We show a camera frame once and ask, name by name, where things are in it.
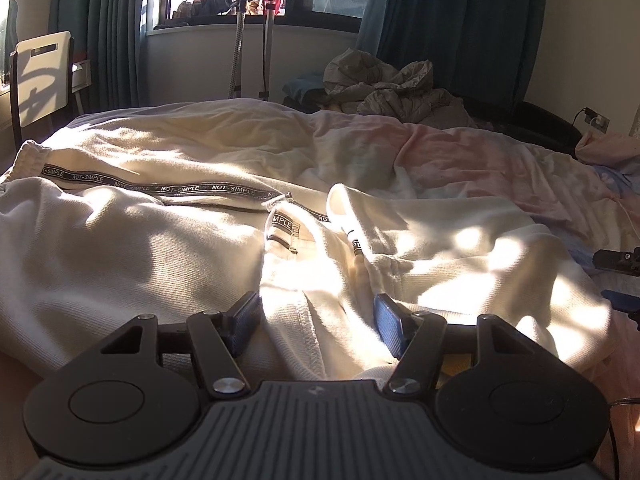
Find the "dark sofa headboard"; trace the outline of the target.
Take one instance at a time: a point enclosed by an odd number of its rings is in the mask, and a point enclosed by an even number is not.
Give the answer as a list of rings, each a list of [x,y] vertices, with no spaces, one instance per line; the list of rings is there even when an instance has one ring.
[[[575,148],[582,134],[575,126],[548,110],[529,102],[503,106],[471,98],[463,98],[462,101],[465,110],[480,129],[502,133],[520,142],[576,157]]]

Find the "teal cloth on sofa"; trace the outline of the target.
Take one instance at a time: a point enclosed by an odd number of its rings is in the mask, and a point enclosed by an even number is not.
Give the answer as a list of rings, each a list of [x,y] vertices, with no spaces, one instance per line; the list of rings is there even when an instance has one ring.
[[[303,113],[318,112],[326,102],[326,90],[324,90],[321,72],[311,72],[291,79],[283,86],[282,91],[284,92],[283,104]]]

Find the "crumpled grey quilted jacket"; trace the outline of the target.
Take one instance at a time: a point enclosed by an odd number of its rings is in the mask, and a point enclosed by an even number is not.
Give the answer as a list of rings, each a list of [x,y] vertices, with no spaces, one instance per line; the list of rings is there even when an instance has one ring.
[[[323,73],[326,105],[346,114],[386,116],[440,130],[475,126],[462,99],[435,86],[431,61],[400,70],[374,55],[349,49]]]

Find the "right teal curtain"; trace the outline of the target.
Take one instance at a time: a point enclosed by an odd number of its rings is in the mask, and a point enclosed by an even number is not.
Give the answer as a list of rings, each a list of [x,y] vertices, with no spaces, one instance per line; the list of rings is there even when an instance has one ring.
[[[455,96],[524,100],[547,0],[368,0],[357,47],[397,68],[429,60]]]

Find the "teal curtain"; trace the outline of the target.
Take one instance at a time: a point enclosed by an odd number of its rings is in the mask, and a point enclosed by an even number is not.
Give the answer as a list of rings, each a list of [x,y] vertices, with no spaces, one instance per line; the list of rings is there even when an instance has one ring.
[[[147,1],[51,0],[50,32],[69,32],[74,57],[90,62],[90,112],[141,104]]]
[[[397,68],[429,60],[455,96],[524,100],[547,0],[368,0],[357,47]]]

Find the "left teal curtain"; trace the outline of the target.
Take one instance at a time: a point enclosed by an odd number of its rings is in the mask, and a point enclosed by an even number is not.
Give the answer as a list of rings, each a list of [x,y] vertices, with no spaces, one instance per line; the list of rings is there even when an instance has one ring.
[[[90,112],[141,104],[147,1],[51,0],[50,32],[69,32],[74,57],[90,62]]]

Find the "wall power outlet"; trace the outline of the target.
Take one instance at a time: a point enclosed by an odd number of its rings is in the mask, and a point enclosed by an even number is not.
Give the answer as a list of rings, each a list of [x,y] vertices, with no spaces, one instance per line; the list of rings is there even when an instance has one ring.
[[[596,129],[602,133],[608,132],[610,120],[590,107],[583,107],[581,110],[578,110],[574,116],[572,125],[576,126],[579,119],[581,119],[590,128]]]

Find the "white chair with black frame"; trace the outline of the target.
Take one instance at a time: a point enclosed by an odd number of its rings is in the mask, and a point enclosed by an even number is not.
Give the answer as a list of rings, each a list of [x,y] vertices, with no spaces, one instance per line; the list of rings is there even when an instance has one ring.
[[[91,86],[88,58],[74,60],[74,38],[66,30],[20,41],[10,55],[10,111],[15,149],[24,130],[62,113],[72,120],[84,112],[79,92]]]

